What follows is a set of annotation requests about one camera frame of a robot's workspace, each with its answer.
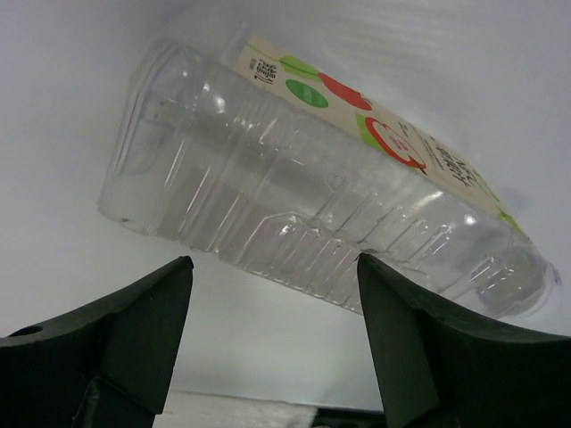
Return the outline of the large clear square bottle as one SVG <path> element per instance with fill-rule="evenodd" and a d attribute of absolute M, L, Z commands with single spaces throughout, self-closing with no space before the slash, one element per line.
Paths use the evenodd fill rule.
<path fill-rule="evenodd" d="M 562 289 L 459 153 L 245 25 L 153 41 L 99 209 L 356 312 L 362 254 L 488 317 Z"/>

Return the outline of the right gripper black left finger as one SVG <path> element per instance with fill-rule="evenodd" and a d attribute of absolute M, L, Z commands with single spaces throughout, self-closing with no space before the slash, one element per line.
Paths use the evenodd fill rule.
<path fill-rule="evenodd" d="M 166 404 L 193 287 L 179 257 L 1 340 L 3 427 L 151 427 Z"/>

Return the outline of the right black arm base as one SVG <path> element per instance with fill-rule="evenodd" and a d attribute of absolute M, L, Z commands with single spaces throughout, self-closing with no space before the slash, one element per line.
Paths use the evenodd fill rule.
<path fill-rule="evenodd" d="M 383 412 L 319 407 L 310 426 L 327 428 L 386 428 L 387 424 Z"/>

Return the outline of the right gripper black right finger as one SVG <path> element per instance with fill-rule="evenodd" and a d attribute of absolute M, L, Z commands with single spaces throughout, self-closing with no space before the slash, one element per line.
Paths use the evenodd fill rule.
<path fill-rule="evenodd" d="M 480 315 L 366 254 L 357 274 L 388 426 L 569 426 L 568 337 Z"/>

